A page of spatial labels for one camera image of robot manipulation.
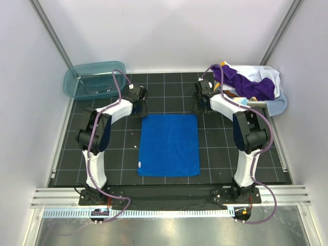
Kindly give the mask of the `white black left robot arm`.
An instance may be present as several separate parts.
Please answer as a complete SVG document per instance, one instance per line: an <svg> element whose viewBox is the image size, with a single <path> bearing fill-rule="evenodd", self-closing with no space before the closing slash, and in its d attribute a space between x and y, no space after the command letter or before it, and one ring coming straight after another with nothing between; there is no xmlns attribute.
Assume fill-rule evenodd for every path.
<svg viewBox="0 0 328 246"><path fill-rule="evenodd" d="M104 155L110 142L111 128L118 120L127 116L147 116L147 89L129 85L126 94L114 103L97 109L86 108L83 112L76 140L83 152L87 180L85 191L97 205L108 201L107 177Z"/></svg>

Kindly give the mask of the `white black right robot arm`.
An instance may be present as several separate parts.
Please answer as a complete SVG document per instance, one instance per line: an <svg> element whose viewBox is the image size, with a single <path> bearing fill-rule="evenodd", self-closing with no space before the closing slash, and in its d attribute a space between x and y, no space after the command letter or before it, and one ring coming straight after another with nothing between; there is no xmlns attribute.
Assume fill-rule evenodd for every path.
<svg viewBox="0 0 328 246"><path fill-rule="evenodd" d="M233 123L238 164L229 195L235 202L243 203L255 191L255 171L260 152L272 143L270 124L255 108L212 90L212 84L208 80L200 78L194 86L194 112L218 112Z"/></svg>

